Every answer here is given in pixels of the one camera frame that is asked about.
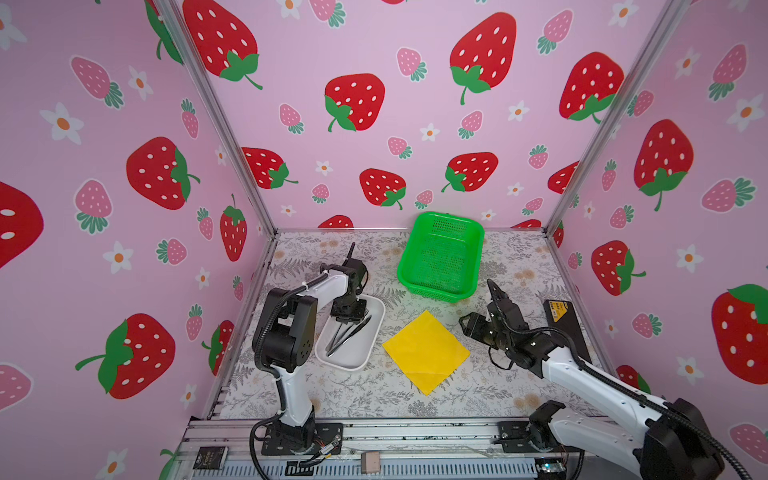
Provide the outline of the white rectangular tray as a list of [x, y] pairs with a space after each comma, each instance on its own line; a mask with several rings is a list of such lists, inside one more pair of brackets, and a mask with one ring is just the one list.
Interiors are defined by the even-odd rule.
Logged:
[[320, 363], [346, 372], [359, 371], [367, 364], [386, 313], [386, 306], [381, 299], [370, 295], [362, 295], [361, 298], [367, 301], [366, 316], [372, 316], [370, 322], [333, 355], [327, 356], [326, 346], [337, 325], [341, 323], [329, 317], [314, 346], [314, 353]]

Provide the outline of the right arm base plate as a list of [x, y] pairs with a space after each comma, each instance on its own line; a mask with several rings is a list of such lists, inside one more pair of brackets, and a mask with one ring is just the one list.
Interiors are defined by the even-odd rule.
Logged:
[[554, 454], [577, 452], [577, 449], [557, 442], [552, 436], [539, 438], [528, 421], [501, 421], [498, 435], [492, 441], [505, 453]]

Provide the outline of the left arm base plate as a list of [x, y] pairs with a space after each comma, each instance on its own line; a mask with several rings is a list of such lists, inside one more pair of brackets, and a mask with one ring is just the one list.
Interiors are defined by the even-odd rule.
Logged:
[[265, 456], [339, 454], [344, 433], [343, 423], [312, 423], [294, 427], [276, 421], [270, 424], [262, 440]]

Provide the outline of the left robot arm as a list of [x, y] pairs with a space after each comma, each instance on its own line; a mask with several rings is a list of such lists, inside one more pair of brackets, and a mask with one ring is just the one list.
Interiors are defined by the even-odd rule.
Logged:
[[273, 419], [273, 435], [301, 448], [314, 442], [314, 406], [299, 372], [312, 352], [319, 309], [331, 306], [331, 316], [347, 329], [332, 338], [336, 352], [371, 321], [367, 301], [360, 295], [368, 270], [357, 259], [323, 268], [321, 274], [292, 289], [272, 289], [265, 300], [252, 341], [257, 369], [274, 377], [279, 409]]

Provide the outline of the yellow paper napkin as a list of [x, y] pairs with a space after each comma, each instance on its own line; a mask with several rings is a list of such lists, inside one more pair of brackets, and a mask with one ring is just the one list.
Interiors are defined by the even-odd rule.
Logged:
[[469, 350], [429, 311], [383, 343], [384, 350], [425, 396], [469, 357]]

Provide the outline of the black handled fork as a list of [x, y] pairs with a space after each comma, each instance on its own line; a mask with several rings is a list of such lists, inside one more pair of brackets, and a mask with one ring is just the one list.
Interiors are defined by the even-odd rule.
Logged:
[[357, 333], [359, 324], [340, 324], [326, 348], [326, 355], [333, 355], [351, 336]]

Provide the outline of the black handled knife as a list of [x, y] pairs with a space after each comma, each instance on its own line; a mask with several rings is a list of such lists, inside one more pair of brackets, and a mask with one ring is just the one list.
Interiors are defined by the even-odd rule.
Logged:
[[341, 336], [339, 336], [339, 343], [337, 345], [337, 348], [335, 349], [335, 351], [331, 355], [333, 355], [348, 340], [350, 340], [355, 335], [357, 335], [370, 322], [371, 318], [372, 318], [372, 316], [370, 314], [368, 314], [359, 324], [357, 324], [354, 327], [347, 328], [345, 330], [345, 332]]

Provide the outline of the black handled spoon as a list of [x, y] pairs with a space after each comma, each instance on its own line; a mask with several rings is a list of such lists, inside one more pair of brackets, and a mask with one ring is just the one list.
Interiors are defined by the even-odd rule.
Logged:
[[340, 336], [342, 327], [343, 327], [342, 323], [339, 323], [337, 325], [337, 328], [336, 328], [333, 336], [331, 337], [331, 340], [328, 342], [328, 344], [326, 346], [326, 355], [327, 356], [330, 356], [335, 351], [335, 349], [337, 348], [337, 345], [339, 343], [339, 336]]

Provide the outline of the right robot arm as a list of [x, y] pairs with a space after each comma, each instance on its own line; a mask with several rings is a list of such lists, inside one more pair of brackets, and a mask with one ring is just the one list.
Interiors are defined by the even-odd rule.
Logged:
[[573, 447], [643, 479], [716, 479], [727, 467], [749, 478], [744, 465], [710, 434], [693, 404], [647, 394], [593, 366], [578, 355], [566, 332], [530, 327], [494, 281], [487, 285], [487, 312], [462, 316], [463, 334], [503, 353], [512, 366], [568, 389], [607, 417], [589, 419], [562, 402], [547, 401], [513, 442], [540, 452]]

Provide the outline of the green plastic basket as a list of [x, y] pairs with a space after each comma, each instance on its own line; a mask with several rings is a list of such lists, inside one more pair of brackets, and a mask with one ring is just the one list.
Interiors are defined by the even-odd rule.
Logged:
[[419, 215], [398, 266], [411, 293], [449, 303], [477, 288], [485, 230], [471, 219], [444, 213]]

